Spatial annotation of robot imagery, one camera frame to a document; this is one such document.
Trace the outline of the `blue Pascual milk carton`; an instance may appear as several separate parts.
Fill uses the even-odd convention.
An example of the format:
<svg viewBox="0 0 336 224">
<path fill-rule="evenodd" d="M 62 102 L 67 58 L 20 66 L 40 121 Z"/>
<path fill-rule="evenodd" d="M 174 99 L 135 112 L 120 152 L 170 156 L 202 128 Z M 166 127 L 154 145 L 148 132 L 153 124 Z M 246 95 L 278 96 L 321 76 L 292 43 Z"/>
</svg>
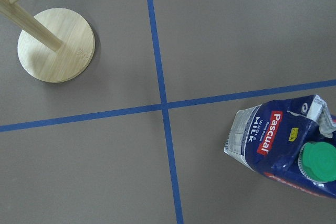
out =
<svg viewBox="0 0 336 224">
<path fill-rule="evenodd" d="M 238 111 L 224 152 L 269 179 L 335 198 L 335 115 L 317 94 Z"/>
</svg>

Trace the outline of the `wooden mug tree stand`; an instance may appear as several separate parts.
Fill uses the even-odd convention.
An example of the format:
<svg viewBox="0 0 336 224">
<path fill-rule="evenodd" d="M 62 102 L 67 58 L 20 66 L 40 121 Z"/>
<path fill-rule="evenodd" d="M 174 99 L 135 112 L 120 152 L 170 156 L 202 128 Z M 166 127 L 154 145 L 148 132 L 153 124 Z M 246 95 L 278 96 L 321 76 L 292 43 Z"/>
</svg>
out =
<svg viewBox="0 0 336 224">
<path fill-rule="evenodd" d="M 1 14 L 21 28 L 17 54 L 32 77 L 61 83 L 81 74 L 95 51 L 89 23 L 77 12 L 51 8 L 32 16 L 19 0 L 1 0 Z"/>
</svg>

